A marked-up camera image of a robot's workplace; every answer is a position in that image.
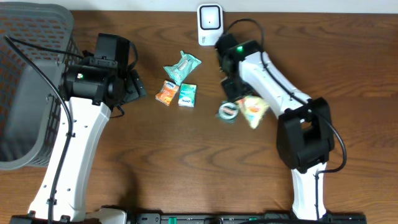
white plug-in device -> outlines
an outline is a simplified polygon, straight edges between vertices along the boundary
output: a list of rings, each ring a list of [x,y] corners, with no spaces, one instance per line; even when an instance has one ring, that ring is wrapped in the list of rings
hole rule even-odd
[[[219,4],[201,4],[197,13],[199,44],[214,46],[224,32],[223,8]]]

wooden table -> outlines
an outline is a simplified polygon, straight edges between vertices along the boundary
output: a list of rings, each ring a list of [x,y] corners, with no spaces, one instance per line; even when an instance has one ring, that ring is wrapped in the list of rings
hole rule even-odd
[[[94,50],[99,32],[133,41],[136,68],[148,91],[103,131],[88,184],[89,212],[106,204],[165,213],[291,208],[292,178],[275,148],[274,115],[267,113],[256,130],[241,115],[233,125],[215,118],[225,99],[224,74],[214,48],[198,45],[196,13],[76,11],[73,16],[81,50]],[[226,13],[224,24],[242,17],[266,28],[266,51],[295,86],[330,104],[348,163],[325,177],[327,209],[364,212],[369,223],[396,223],[398,17]],[[240,41],[259,40],[252,24],[232,32]],[[177,63],[180,50],[202,60],[186,79],[198,85],[194,108],[179,107],[176,99],[167,107],[154,96],[168,79],[162,67]],[[340,162],[336,147],[328,166]],[[1,223],[27,212],[44,174],[32,167],[0,172]]]

white wall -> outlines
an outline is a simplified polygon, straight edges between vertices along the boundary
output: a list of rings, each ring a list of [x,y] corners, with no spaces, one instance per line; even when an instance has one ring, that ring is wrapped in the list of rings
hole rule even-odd
[[[226,12],[398,13],[397,0],[25,0],[24,2],[27,1],[59,4],[71,10],[196,11],[201,3],[216,2]]]

white robotic arm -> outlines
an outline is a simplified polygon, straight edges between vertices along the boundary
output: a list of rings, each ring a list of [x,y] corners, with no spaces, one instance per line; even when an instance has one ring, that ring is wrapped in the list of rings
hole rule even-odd
[[[294,93],[296,97],[302,101],[311,99],[308,95],[302,93],[291,84],[278,69],[272,64],[267,53],[263,52],[263,58],[268,66],[268,71],[272,72],[274,78],[278,79],[287,89]],[[245,83],[254,88],[258,94],[270,104],[271,110],[278,118],[284,114],[287,109],[295,110],[303,104],[292,99],[269,75],[264,69],[261,62],[260,52],[253,53],[246,56],[245,60],[239,62],[239,75]],[[325,170],[326,163],[319,163],[304,174],[297,169],[292,169],[293,187],[294,187],[294,203],[293,212],[299,219],[316,220],[317,211],[315,208],[315,173],[318,170]],[[319,196],[319,216],[326,214],[325,206],[323,205],[323,174],[319,175],[318,196]]]
[[[74,128],[57,184],[53,220],[68,219],[71,222],[80,222],[86,218],[88,177],[98,140],[109,120],[111,110],[104,103],[96,106],[92,104],[92,100],[84,98],[71,97],[66,103],[73,118]],[[48,199],[67,132],[67,117],[62,110],[60,127],[47,172],[36,198],[29,207],[29,213],[34,213],[35,218],[48,217]]]

laundry basket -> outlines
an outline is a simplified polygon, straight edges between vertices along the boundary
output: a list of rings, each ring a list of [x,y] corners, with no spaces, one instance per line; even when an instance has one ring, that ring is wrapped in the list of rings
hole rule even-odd
[[[8,35],[79,54],[70,11],[55,4],[0,2],[0,170],[47,166],[60,120],[60,102],[39,74],[8,46]],[[59,86],[77,58],[15,43]]]

